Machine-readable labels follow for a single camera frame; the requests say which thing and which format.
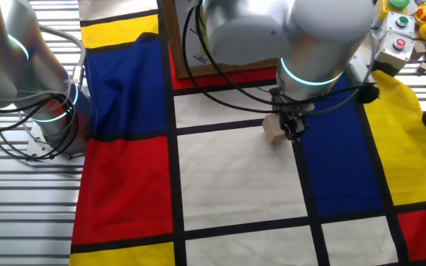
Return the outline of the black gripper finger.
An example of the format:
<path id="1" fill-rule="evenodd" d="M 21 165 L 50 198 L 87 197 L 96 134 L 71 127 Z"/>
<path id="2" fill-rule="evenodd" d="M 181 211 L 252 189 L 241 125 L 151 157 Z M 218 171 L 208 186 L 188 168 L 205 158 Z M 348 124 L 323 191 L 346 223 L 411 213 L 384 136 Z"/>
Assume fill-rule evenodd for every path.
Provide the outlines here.
<path id="1" fill-rule="evenodd" d="M 305 122 L 305 119 L 303 117 L 296 117 L 295 118 L 295 127 L 294 127 L 294 139 L 299 140 L 305 131 L 308 129 L 308 124 Z"/>
<path id="2" fill-rule="evenodd" d="M 288 115 L 279 116 L 280 128 L 284 131 L 284 135 L 288 140 L 293 140 L 294 126 Z"/>

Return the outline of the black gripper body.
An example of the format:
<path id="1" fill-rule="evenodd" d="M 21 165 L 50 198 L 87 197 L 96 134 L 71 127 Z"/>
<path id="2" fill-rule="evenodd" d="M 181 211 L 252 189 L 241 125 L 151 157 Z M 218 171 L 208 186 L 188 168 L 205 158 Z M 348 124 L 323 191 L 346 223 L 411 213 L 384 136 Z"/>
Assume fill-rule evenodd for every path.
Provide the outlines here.
<path id="1" fill-rule="evenodd" d="M 289 117 L 305 118 L 310 115 L 310 112 L 315 110 L 315 105 L 313 103 L 297 105 L 295 103 L 290 103 L 283 95 L 272 96 L 271 101 L 274 104 L 272 106 L 274 111 L 283 115 L 288 115 Z"/>

